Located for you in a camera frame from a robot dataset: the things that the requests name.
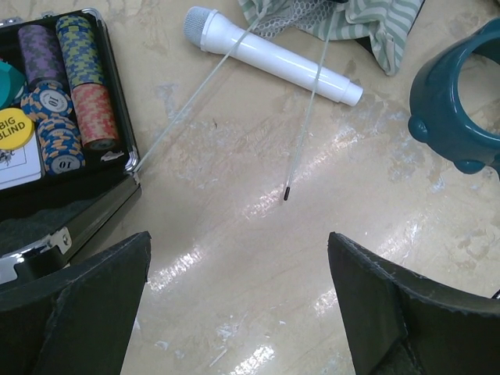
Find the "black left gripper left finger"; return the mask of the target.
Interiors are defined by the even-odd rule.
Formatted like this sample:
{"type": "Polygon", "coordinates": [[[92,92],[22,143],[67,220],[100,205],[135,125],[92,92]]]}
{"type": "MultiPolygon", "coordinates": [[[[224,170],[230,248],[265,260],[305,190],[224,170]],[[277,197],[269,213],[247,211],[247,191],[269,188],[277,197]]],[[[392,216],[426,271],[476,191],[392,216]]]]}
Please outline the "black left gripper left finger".
{"type": "Polygon", "coordinates": [[[118,374],[151,261],[149,232],[1,293],[3,374],[118,374]]]}

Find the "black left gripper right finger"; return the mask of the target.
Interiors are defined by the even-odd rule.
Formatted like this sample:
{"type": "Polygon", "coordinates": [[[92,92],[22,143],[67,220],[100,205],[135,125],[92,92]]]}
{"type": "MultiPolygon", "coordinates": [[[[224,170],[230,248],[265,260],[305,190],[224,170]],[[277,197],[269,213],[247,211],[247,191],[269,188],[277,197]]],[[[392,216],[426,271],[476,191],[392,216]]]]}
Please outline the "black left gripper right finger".
{"type": "Polygon", "coordinates": [[[438,283],[343,234],[327,251],[357,374],[499,372],[498,294],[438,283]]]}

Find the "green striped pet tent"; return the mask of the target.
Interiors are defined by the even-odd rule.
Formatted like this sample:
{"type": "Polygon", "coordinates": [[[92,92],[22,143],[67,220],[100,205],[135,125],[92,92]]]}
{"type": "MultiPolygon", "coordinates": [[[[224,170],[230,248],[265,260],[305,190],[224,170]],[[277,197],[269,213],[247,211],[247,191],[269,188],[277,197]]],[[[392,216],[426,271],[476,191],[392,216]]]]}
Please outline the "green striped pet tent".
{"type": "Polygon", "coordinates": [[[302,30],[322,41],[355,40],[388,76],[402,63],[409,32],[423,1],[240,1],[248,23],[259,20],[254,33],[265,39],[288,28],[302,30]]]}

